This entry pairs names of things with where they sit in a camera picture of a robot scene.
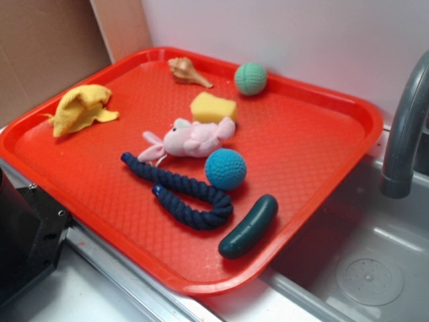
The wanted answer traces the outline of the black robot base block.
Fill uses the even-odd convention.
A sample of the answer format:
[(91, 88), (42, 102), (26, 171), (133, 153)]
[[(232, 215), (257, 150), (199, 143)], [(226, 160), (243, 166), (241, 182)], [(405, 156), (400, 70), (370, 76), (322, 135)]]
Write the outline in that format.
[(41, 188), (16, 188), (1, 171), (1, 306), (55, 271), (70, 213)]

